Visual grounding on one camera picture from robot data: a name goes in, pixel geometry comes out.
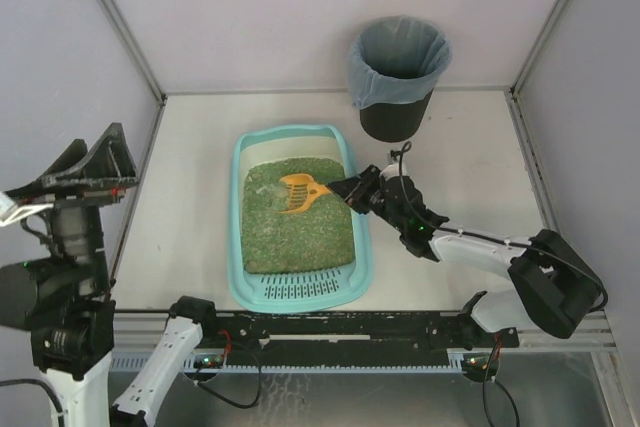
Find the yellow slotted litter scoop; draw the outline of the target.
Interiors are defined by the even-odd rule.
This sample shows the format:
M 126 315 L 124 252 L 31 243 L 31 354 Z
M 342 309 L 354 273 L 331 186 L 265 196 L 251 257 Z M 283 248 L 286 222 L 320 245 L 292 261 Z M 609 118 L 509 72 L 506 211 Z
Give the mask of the yellow slotted litter scoop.
M 313 203 L 331 193 L 310 174 L 295 173 L 281 177 L 275 184 L 274 210 L 280 214 L 299 214 L 311 208 Z

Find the teal plastic litter box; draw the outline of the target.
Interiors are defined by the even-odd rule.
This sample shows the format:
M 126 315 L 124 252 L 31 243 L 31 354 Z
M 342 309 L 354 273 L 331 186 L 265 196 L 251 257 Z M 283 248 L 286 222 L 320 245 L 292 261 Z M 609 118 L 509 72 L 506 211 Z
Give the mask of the teal plastic litter box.
M 241 136 L 231 163 L 228 217 L 228 281 L 234 299 L 245 309 L 270 314 L 319 311 L 352 302 L 369 288 L 374 276 L 368 219 L 352 215 L 355 260 L 349 264 L 301 273 L 250 274 L 244 270 L 241 207 L 248 171 L 289 158 L 327 158 L 339 162 L 345 178 L 355 175 L 354 154 L 331 125 L 289 125 Z

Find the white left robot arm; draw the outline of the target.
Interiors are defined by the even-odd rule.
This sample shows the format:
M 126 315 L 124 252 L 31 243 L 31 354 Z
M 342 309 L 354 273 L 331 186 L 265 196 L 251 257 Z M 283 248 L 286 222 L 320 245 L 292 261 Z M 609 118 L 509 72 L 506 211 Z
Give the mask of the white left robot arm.
M 34 366 L 57 426 L 152 426 L 184 362 L 218 332 L 213 302 L 183 296 L 162 339 L 114 402 L 108 376 L 115 345 L 114 283 L 100 210 L 139 183 L 119 123 L 94 146 L 74 140 L 34 181 L 1 195 L 1 224 L 17 223 L 49 254 L 1 269 L 1 324 L 29 333 Z

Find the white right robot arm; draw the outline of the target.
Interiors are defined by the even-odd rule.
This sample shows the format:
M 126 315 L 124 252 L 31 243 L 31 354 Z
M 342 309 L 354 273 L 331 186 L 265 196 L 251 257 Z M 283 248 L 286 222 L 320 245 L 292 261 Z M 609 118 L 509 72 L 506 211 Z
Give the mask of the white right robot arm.
M 507 290 L 481 291 L 465 304 L 458 322 L 467 335 L 537 327 L 568 339 L 587 314 L 608 301 L 603 282 L 557 232 L 542 229 L 512 241 L 456 227 L 426 207 L 398 164 L 369 166 L 327 188 L 353 211 L 393 227 L 413 256 L 470 266 L 510 282 Z

